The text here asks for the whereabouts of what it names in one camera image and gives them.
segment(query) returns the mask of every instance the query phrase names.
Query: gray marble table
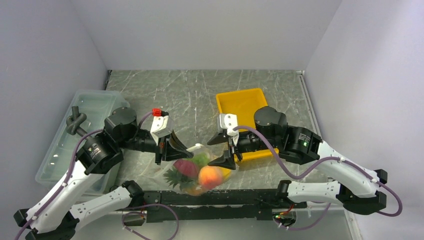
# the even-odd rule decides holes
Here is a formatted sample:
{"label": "gray marble table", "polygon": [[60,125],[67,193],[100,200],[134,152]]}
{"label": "gray marble table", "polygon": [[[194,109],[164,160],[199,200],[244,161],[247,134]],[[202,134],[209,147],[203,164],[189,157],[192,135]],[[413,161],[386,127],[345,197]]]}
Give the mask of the gray marble table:
{"label": "gray marble table", "polygon": [[[187,146],[206,142],[217,130],[219,114],[216,94],[261,88],[268,105],[287,116],[292,126],[313,129],[306,96],[295,71],[289,70],[147,70],[112,71],[106,90],[121,92],[138,116],[152,108],[162,108],[175,121],[174,130]],[[150,129],[150,117],[144,128]],[[220,156],[225,144],[208,146]],[[152,153],[127,150],[120,164],[116,184],[135,180],[144,190],[167,190],[142,175],[153,160]],[[307,166],[285,163],[292,173],[299,174]],[[237,174],[218,189],[276,188],[280,180],[290,179],[271,157],[240,164]],[[327,176],[312,171],[304,182],[326,182]]]}

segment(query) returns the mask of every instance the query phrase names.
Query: plastic bag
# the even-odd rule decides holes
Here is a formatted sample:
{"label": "plastic bag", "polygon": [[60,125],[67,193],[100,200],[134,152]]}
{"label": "plastic bag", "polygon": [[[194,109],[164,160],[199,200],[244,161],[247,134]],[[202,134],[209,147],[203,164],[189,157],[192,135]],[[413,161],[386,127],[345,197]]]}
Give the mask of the plastic bag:
{"label": "plastic bag", "polygon": [[202,144],[197,143],[187,151],[194,153],[194,157],[163,161],[161,165],[152,160],[142,175],[176,193],[199,196],[225,183],[237,172],[237,169],[208,166],[217,157]]}

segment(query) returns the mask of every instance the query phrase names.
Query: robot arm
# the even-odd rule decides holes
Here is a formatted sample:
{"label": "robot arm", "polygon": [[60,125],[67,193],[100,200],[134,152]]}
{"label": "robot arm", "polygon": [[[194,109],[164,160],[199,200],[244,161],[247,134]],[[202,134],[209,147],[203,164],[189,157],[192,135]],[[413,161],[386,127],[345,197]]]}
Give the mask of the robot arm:
{"label": "robot arm", "polygon": [[155,153],[157,164],[192,158],[193,154],[176,137],[168,113],[154,109],[152,114],[153,126],[149,132],[137,125],[133,109],[118,108],[104,120],[100,133],[87,136],[79,127],[86,116],[79,113],[78,107],[73,107],[72,116],[66,121],[67,131],[72,135],[85,135],[85,144],[77,151],[70,172],[66,172],[40,202],[15,213],[18,225],[31,229],[25,238],[71,239],[75,231],[107,213],[143,205],[144,192],[134,181],[125,182],[109,194],[74,205],[93,183],[124,159],[121,148]]}
{"label": "robot arm", "polygon": [[[218,132],[208,145],[227,142],[228,150],[209,165],[235,169],[234,156],[241,161],[242,153],[268,149],[264,140],[258,136],[259,133],[268,144],[278,149],[278,161],[282,158],[299,165],[312,165],[336,180],[328,183],[283,180],[277,190],[280,197],[292,203],[313,201],[341,204],[345,209],[362,215],[369,215],[386,207],[387,197],[379,191],[379,185],[376,183],[387,182],[386,171],[373,171],[357,165],[335,151],[312,131],[288,125],[286,116],[272,107],[265,106],[257,110],[254,121],[256,129],[239,132],[237,116],[221,114],[218,117]],[[318,162],[319,159],[325,158],[329,159]],[[363,169],[373,177],[373,181],[346,162]],[[300,176],[291,173],[288,175],[298,180],[304,178],[311,170]]]}

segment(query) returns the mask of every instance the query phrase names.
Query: clear plastic container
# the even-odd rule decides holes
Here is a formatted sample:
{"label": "clear plastic container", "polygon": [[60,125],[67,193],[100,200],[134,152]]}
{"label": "clear plastic container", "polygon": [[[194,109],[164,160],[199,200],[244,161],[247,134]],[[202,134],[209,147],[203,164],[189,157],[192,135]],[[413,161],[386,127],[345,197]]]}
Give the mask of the clear plastic container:
{"label": "clear plastic container", "polygon": [[[42,161],[35,176],[35,181],[51,189],[66,173],[71,161],[72,151],[75,148],[79,135],[66,133],[66,118],[71,115],[71,107],[78,106],[80,113],[87,115],[87,120],[81,127],[87,132],[102,129],[104,120],[114,109],[129,107],[130,104],[117,91],[78,90],[63,117],[62,123]],[[86,195],[102,195],[114,184],[119,164],[95,182],[86,192]]]}

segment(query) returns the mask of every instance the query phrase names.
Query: yellow plastic bin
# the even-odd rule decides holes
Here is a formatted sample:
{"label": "yellow plastic bin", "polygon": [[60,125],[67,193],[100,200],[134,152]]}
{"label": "yellow plastic bin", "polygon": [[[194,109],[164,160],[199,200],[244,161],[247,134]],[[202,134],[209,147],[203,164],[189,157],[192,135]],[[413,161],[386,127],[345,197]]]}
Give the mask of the yellow plastic bin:
{"label": "yellow plastic bin", "polygon": [[[264,92],[260,88],[218,93],[216,95],[216,102],[218,103],[218,109],[221,114],[235,114],[237,115],[239,126],[245,125],[252,128],[255,127],[254,115],[256,110],[268,106]],[[246,152],[242,154],[242,162],[272,155],[269,150]]]}

